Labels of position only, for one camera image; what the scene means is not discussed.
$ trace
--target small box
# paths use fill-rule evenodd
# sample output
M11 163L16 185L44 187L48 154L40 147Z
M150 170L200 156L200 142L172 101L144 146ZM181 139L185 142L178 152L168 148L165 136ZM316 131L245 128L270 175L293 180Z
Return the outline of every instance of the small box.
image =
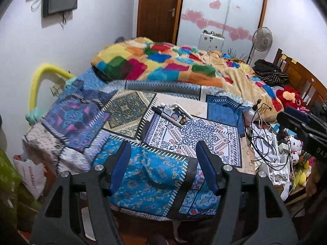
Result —
M200 37L199 50L222 51L225 38L221 34L204 30Z

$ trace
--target patchwork bedspread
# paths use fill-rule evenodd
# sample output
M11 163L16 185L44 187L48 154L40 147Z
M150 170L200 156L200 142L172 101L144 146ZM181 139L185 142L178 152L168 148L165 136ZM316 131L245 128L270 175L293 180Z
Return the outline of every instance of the patchwork bedspread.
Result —
M261 99L267 104L260 109L261 116L266 121L276 120L283 106L272 89L242 60L224 57L217 51L136 38L106 47L91 64L109 80L188 82L223 88L253 103Z
M182 128L151 106L179 103L194 115ZM121 211L154 220L186 220L216 213L219 197L207 188L195 154L204 140L224 163L249 166L241 111L253 104L217 87L180 82L104 83L92 69L79 77L23 139L35 163L57 176L104 163L122 141L132 156L121 188L109 201Z

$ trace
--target wooden headboard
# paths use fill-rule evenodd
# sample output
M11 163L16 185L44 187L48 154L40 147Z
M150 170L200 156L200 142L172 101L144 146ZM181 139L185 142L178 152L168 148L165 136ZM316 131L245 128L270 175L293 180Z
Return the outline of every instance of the wooden headboard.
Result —
M308 108L315 100L319 103L327 100L326 87L302 64L283 54L281 49L277 51L274 64L288 73L288 85L300 92L304 101L311 97L307 102Z

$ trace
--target metal screw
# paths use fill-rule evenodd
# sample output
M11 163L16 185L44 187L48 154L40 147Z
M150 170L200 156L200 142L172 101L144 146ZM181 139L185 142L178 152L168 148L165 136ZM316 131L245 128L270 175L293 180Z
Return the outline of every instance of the metal screw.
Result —
M69 171L64 171L64 172L62 172L61 174L60 174L60 176L62 176L63 178L66 178L66 177L68 177L69 176Z
M260 176L261 178L264 178L264 177L267 176L267 174L266 174L264 171L259 171L258 174L259 174L259 176Z
M103 170L103 168L104 168L104 166L103 165L96 165L95 167L94 167L94 169L96 170L96 171L101 171L101 170Z
M231 165L225 165L223 169L226 171L232 171L233 167Z

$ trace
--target red stuffed toy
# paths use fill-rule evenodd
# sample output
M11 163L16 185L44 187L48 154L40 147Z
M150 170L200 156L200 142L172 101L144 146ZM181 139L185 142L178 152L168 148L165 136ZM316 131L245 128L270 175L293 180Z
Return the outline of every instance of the red stuffed toy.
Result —
M291 106L295 109L300 109L304 105L300 93L291 87L284 87L284 90L277 90L276 96L282 102L284 108Z

